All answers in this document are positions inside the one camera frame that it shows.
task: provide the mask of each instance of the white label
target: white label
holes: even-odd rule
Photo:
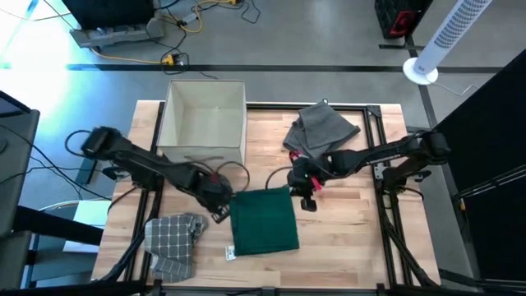
[[[224,248],[224,255],[227,258],[227,261],[232,261],[236,259],[236,255],[234,255],[234,247],[233,246],[227,246]]]

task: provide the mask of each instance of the folded cloth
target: folded cloth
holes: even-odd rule
[[[145,250],[155,279],[177,283],[193,277],[192,246],[208,226],[203,215],[186,213],[152,219],[145,226]]]
[[[283,145],[317,158],[338,149],[359,132],[360,127],[348,122],[327,103],[320,102],[299,110],[299,118],[290,127]]]
[[[299,249],[288,187],[237,192],[230,220],[236,256]]]

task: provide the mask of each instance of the gray cloth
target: gray cloth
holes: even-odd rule
[[[193,277],[191,250],[208,226],[203,215],[186,213],[152,219],[145,226],[145,250],[155,279],[177,283]]]
[[[327,103],[320,102],[299,110],[299,118],[290,127],[283,145],[317,158],[338,149],[359,132],[360,127],[348,122]]]

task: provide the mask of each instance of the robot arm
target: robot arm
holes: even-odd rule
[[[288,173],[287,181],[292,188],[291,195],[303,197],[302,208],[316,211],[312,193],[321,190],[328,180],[346,178],[367,165],[408,157],[399,167],[385,168],[381,172],[382,189],[397,192],[408,177],[419,173],[427,165],[445,164],[449,152],[444,136],[437,132],[417,133],[360,151],[337,150],[325,153],[316,160],[291,152],[293,169]]]
[[[217,172],[196,165],[196,161],[175,164],[166,157],[133,145],[111,127],[93,130],[81,147],[85,156],[109,160],[131,175],[134,185],[155,190],[159,176],[164,176],[177,190],[195,197],[216,223],[228,217],[228,202],[233,195],[228,180]]]

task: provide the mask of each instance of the yellow cable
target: yellow cable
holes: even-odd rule
[[[24,21],[45,21],[45,20],[53,19],[55,17],[67,16],[67,15],[71,14],[70,12],[68,12],[68,13],[64,13],[64,14],[58,15],[58,16],[48,16],[48,17],[43,17],[43,18],[39,18],[39,19],[28,19],[28,18],[25,18],[25,17],[22,17],[22,16],[17,16],[15,14],[12,14],[12,13],[10,13],[8,11],[3,10],[2,8],[0,8],[0,12],[4,12],[4,13],[10,15],[10,16],[14,16],[17,19],[21,19],[21,20],[24,20]]]
[[[185,27],[184,25],[181,25],[181,29],[185,30],[186,32],[188,33],[199,33],[203,30],[203,20],[201,19],[201,15],[199,13],[199,9],[198,7],[203,4],[203,3],[232,3],[233,1],[232,0],[223,0],[223,1],[216,1],[216,0],[205,0],[205,1],[201,1],[199,3],[197,3],[195,6],[194,6],[194,11],[196,13],[196,16],[197,16],[197,20],[199,21],[199,29],[197,30],[190,30],[188,29],[187,27]],[[165,16],[163,15],[164,17],[167,17],[167,18],[173,18],[175,21],[179,21],[176,17],[174,16]]]
[[[94,54],[96,54],[99,57],[101,57],[101,58],[109,58],[109,59],[116,59],[116,60],[119,60],[119,61],[141,62],[141,63],[147,63],[147,64],[160,65],[160,62],[145,61],[145,60],[140,60],[140,59],[136,59],[136,58],[120,58],[120,57],[114,57],[114,56],[107,56],[107,55],[104,55],[104,54],[101,54],[101,53],[97,53],[97,51],[94,50],[94,49],[91,49],[91,51]]]

